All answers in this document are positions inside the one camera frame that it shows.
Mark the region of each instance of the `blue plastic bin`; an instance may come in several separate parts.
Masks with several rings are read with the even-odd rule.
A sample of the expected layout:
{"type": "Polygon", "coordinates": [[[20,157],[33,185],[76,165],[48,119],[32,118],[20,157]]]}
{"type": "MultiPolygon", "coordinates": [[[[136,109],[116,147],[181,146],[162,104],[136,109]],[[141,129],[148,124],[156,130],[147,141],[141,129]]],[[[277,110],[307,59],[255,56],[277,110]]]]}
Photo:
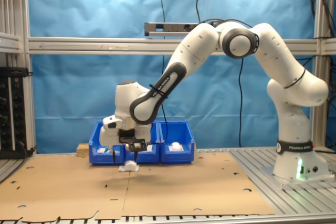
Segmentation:
{"type": "MultiPolygon", "coordinates": [[[[173,121],[168,123],[168,139],[161,144],[161,163],[163,164],[185,164],[194,161],[195,140],[190,125],[186,121],[173,121]],[[182,144],[182,152],[169,151],[169,145],[178,142],[182,144]]],[[[166,122],[159,122],[161,143],[166,139],[166,122]]]]}
{"type": "MultiPolygon", "coordinates": [[[[151,143],[160,143],[159,123],[153,122],[151,143]]],[[[126,160],[134,160],[134,152],[126,151],[126,160]]],[[[160,162],[160,144],[153,144],[151,152],[138,152],[137,163],[158,164],[160,162]]]]}
{"type": "MultiPolygon", "coordinates": [[[[101,146],[99,143],[100,128],[102,126],[103,122],[97,121],[93,128],[89,141],[89,160],[92,165],[113,165],[113,156],[111,152],[97,153],[99,148],[106,147],[101,146]]],[[[125,161],[125,147],[123,145],[117,145],[113,147],[113,150],[116,154],[115,164],[122,165],[125,161]]]]}

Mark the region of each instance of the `metal grating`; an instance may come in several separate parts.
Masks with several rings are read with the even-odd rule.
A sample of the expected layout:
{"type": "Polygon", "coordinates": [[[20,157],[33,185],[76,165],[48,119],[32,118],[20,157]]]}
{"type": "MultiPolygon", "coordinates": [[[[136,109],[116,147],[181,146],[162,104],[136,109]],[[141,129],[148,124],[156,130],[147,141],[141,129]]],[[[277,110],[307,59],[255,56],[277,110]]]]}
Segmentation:
{"type": "MultiPolygon", "coordinates": [[[[281,190],[269,182],[263,167],[273,167],[276,160],[275,148],[237,148],[197,150],[199,153],[229,152],[244,169],[250,180],[256,185],[275,215],[259,216],[136,216],[122,217],[120,220],[91,219],[57,220],[38,224],[110,224],[110,223],[332,223],[336,222],[336,182],[291,185],[281,190]]],[[[331,169],[336,168],[336,155],[320,153],[331,169]]],[[[3,167],[15,166],[18,161],[0,161],[0,178],[3,167]]],[[[0,221],[0,224],[20,224],[19,221],[0,221]]]]}
{"type": "Polygon", "coordinates": [[[0,183],[22,163],[22,159],[0,159],[0,183]]]}

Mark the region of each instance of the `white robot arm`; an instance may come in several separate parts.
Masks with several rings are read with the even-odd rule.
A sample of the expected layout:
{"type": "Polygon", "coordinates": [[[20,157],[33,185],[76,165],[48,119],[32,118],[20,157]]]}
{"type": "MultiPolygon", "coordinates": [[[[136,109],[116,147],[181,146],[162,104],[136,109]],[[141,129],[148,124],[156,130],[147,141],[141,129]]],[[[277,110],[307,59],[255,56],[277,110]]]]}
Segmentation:
{"type": "Polygon", "coordinates": [[[313,152],[309,120],[301,108],[323,104],[328,97],[328,86],[294,58],[269,24],[251,29],[237,22],[222,22],[216,26],[199,24],[178,45],[165,72],[151,89],[133,81],[117,86],[116,112],[103,120],[101,144],[128,144],[130,151],[145,151],[151,123],[164,99],[218,48],[235,59],[254,54],[271,78],[267,90],[279,116],[278,160],[283,159],[277,160],[275,174],[284,179],[299,179],[328,173],[326,162],[313,152]],[[298,160],[304,155],[307,170],[303,173],[300,170],[298,178],[298,160]],[[290,169],[284,166],[287,163],[295,165],[290,169]],[[316,166],[320,172],[313,172],[316,166]]]}

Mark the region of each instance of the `blue backdrop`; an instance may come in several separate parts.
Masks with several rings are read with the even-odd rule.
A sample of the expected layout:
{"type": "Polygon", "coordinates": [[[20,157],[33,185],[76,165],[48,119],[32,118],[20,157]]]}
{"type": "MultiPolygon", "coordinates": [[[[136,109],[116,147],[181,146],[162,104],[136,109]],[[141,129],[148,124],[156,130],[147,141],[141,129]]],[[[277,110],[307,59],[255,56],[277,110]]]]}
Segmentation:
{"type": "MultiPolygon", "coordinates": [[[[163,2],[166,22],[198,21],[196,0],[163,2]]],[[[313,37],[309,0],[199,0],[198,7],[202,20],[266,22],[285,39],[313,37]]],[[[142,38],[145,22],[163,21],[160,0],[29,0],[29,10],[31,36],[142,38]]],[[[33,55],[32,62],[40,153],[74,152],[88,142],[96,120],[114,113],[119,82],[147,86],[162,68],[162,56],[33,55]]],[[[238,146],[239,69],[239,60],[211,56],[164,102],[168,120],[189,121],[198,148],[238,146]]],[[[243,146],[276,145],[278,119],[268,81],[256,59],[246,58],[243,146]]]]}

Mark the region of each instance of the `cardboard sheet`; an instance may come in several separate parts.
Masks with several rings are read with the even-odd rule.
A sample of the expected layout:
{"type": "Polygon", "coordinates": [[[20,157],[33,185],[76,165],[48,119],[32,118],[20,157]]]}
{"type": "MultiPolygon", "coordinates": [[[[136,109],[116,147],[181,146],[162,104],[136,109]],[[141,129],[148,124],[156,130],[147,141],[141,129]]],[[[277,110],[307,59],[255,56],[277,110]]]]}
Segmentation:
{"type": "Polygon", "coordinates": [[[274,214],[229,153],[196,154],[192,165],[131,173],[123,216],[274,214]]]}
{"type": "Polygon", "coordinates": [[[274,213],[228,153],[131,173],[90,166],[87,157],[37,156],[0,184],[0,220],[88,219],[97,211],[96,219],[274,213]]]}
{"type": "Polygon", "coordinates": [[[97,219],[118,219],[128,179],[117,167],[91,167],[87,157],[36,156],[0,185],[0,219],[87,219],[97,211],[97,219]]]}

